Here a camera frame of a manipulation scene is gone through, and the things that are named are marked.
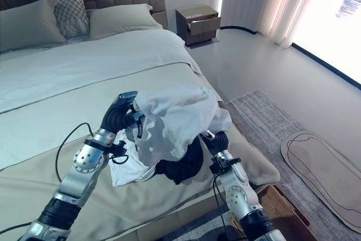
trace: open drawer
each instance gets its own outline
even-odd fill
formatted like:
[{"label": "open drawer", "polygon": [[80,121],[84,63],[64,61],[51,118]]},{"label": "open drawer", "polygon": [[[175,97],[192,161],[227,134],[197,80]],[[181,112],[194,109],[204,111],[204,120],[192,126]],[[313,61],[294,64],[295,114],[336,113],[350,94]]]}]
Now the open drawer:
[{"label": "open drawer", "polygon": [[221,18],[215,17],[211,19],[191,21],[188,24],[188,31],[191,35],[198,35],[218,29],[221,26]]}]

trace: checkered pillow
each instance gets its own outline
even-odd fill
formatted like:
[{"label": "checkered pillow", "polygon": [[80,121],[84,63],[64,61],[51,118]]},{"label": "checkered pillow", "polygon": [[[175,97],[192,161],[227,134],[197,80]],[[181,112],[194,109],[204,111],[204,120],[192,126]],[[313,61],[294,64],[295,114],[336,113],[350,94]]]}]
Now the checkered pillow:
[{"label": "checkered pillow", "polygon": [[56,24],[61,34],[69,39],[89,34],[90,24],[83,0],[60,0],[55,6]]}]

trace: window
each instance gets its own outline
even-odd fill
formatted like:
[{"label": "window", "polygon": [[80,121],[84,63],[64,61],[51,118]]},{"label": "window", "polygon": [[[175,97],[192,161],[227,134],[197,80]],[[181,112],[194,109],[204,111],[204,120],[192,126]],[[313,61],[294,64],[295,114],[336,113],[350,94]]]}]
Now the window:
[{"label": "window", "polygon": [[293,42],[361,83],[361,0],[312,0]]}]

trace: carpet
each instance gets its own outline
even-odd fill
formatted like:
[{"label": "carpet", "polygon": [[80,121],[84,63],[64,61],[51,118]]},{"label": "carpet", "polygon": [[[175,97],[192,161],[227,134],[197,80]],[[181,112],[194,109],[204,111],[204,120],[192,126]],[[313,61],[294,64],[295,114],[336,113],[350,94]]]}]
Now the carpet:
[{"label": "carpet", "polygon": [[220,208],[205,214],[156,241],[217,241],[218,236],[224,233],[221,214],[226,225],[228,238],[235,240],[244,237],[235,228],[230,226],[231,212],[225,205],[222,205]]},{"label": "carpet", "polygon": [[305,130],[302,124],[260,90],[224,106],[240,132],[279,170],[281,181],[277,185],[310,221],[310,230],[319,241],[361,240],[361,235],[345,226],[284,161],[281,143],[293,133]]}]

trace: white curtain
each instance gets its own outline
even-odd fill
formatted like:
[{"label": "white curtain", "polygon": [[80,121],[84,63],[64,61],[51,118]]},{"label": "white curtain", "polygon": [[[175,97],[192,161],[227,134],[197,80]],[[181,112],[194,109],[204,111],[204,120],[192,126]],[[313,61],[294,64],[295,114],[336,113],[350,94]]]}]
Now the white curtain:
[{"label": "white curtain", "polygon": [[311,0],[265,0],[258,31],[282,48],[292,43],[294,29]]}]

